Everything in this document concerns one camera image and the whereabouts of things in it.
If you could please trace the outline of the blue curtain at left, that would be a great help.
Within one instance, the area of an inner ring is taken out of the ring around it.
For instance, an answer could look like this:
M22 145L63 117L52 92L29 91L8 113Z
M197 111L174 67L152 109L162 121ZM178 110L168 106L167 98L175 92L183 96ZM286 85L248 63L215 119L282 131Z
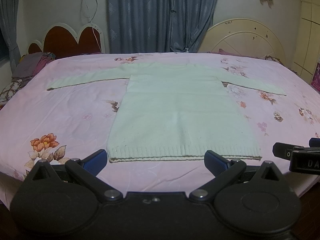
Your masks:
M19 0L1 0L1 32L8 47L11 72L21 58L17 44L17 14Z

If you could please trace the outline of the cream wardrobe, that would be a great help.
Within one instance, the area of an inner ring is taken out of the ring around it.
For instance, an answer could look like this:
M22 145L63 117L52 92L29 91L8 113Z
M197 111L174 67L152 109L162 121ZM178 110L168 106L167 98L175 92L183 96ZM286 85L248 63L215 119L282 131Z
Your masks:
M319 0L300 0L300 23L291 69L311 84L319 65Z

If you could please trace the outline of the red heart-shaped headboard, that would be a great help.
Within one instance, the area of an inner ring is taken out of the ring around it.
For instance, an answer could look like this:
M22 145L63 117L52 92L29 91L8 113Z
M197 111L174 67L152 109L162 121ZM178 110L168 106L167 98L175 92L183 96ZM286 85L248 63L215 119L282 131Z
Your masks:
M42 41L29 44L28 54L53 53L56 59L87 54L105 53L103 32L95 24L86 24L76 32L65 23L52 26Z

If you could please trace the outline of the pink poster on wardrobe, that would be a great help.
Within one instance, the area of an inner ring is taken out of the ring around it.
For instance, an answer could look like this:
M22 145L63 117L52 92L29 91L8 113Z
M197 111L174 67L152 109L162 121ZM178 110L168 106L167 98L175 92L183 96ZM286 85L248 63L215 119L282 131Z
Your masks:
M320 62L317 62L315 73L311 81L311 87L320 93Z

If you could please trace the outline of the purple bedding pile left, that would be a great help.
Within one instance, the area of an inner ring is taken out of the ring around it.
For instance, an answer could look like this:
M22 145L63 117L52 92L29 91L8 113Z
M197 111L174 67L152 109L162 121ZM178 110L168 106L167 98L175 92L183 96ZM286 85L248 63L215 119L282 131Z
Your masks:
M55 60L53 53L33 53L24 55L15 69L11 83L1 91L1 107L31 81L47 64Z

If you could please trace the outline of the blue grey curtain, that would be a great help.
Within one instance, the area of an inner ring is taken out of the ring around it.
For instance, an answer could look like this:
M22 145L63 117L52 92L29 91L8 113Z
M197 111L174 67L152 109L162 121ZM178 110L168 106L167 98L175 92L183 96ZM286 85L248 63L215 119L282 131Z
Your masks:
M217 0L107 0L110 52L195 53Z

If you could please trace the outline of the cream round headboard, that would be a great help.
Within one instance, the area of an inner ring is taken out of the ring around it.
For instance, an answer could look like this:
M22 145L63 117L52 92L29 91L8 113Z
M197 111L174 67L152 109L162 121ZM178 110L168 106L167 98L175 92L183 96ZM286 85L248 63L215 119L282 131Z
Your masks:
M275 33L266 25L248 18L225 20L207 30L198 52L220 51L257 59L273 57L283 65L287 63L284 48Z

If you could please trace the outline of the pale green knit sweater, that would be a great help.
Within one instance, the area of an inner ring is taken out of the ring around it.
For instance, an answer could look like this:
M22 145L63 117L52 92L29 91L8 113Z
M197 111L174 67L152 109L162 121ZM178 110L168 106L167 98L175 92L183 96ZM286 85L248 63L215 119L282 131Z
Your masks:
M118 79L128 84L107 140L112 162L198 160L207 150L258 159L259 145L224 85L284 95L275 85L218 68L161 63L126 63L56 80L49 89Z

